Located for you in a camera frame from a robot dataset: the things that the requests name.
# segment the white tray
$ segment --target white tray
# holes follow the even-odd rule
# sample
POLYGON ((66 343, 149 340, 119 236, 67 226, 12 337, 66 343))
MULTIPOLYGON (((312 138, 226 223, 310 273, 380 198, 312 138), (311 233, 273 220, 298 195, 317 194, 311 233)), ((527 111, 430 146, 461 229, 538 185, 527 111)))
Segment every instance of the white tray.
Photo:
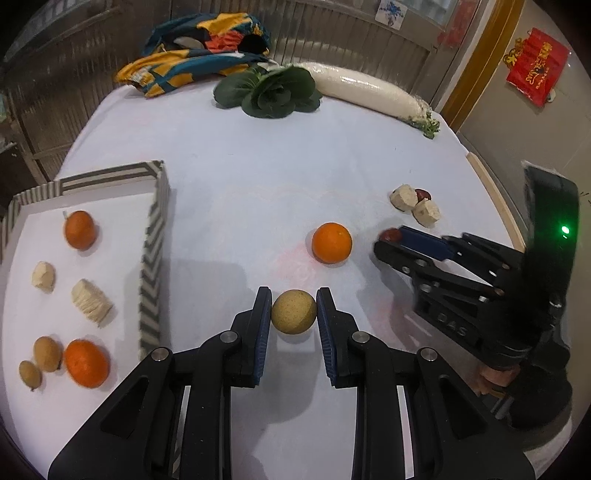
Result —
POLYGON ((15 196, 2 221, 0 414, 7 432, 44 476, 78 428, 160 343, 158 273, 169 189, 162 162, 108 168, 26 190, 15 196), (98 225, 97 241, 86 252, 63 238, 63 212, 75 210, 88 211, 98 225), (56 268, 51 294, 31 285, 39 261, 56 268), (72 304, 70 292, 81 278, 113 302, 100 327, 72 304), (111 369, 105 383, 97 389, 80 387, 62 367, 44 374, 41 387, 31 392, 19 378, 18 365, 32 360, 33 343, 43 335, 64 347, 87 338, 108 351, 111 369))

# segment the wooden door frame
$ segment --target wooden door frame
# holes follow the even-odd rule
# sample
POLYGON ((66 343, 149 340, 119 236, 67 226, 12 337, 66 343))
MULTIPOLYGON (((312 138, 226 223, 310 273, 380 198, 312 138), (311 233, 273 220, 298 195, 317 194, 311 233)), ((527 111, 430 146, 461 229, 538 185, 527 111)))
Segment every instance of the wooden door frame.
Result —
POLYGON ((524 5, 525 0, 496 0, 482 36, 441 110, 454 132, 460 129, 502 61, 524 5))

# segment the banana piece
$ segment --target banana piece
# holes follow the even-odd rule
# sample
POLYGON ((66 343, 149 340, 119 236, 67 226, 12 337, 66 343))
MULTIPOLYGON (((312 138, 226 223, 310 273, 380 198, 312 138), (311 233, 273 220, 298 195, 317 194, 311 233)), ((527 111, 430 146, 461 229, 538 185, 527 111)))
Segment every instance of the banana piece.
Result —
POLYGON ((56 280, 56 269, 48 262, 39 262, 33 270, 31 284, 46 293, 53 291, 53 285, 56 280))
POLYGON ((426 227, 432 227, 441 218, 439 207, 432 200, 421 200, 413 208, 413 215, 417 222, 426 227))
POLYGON ((89 320, 100 323, 113 304, 102 290, 83 278, 72 289, 72 302, 89 320))
POLYGON ((418 202, 417 192, 415 192, 410 185, 400 185, 400 187, 394 190, 390 195, 390 202, 398 210, 408 212, 409 210, 412 210, 418 202))

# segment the tiled wall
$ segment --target tiled wall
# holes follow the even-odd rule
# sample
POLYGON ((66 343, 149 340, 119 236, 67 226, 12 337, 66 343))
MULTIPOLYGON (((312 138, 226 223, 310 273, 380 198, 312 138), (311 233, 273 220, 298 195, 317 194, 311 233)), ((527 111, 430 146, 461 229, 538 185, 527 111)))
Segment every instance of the tiled wall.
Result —
MULTIPOLYGON (((531 0, 511 45, 532 27, 568 45, 551 18, 531 0)), ((581 193, 589 192, 580 198, 579 244, 567 310, 573 419, 578 423, 591 401, 591 79, 573 53, 558 80, 554 102, 538 109, 505 81, 508 72, 503 63, 497 67, 458 136, 492 170, 521 215, 525 215, 522 160, 555 168, 575 181, 581 193)))

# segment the patterned fabric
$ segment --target patterned fabric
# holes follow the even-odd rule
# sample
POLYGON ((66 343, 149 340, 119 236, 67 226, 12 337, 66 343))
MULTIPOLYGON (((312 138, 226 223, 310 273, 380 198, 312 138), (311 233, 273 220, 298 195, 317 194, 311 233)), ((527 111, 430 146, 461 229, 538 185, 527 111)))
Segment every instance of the patterned fabric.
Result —
POLYGON ((143 58, 123 67, 115 80, 155 97, 203 75, 228 75, 266 62, 268 53, 269 35, 251 15, 191 15, 156 27, 143 58))

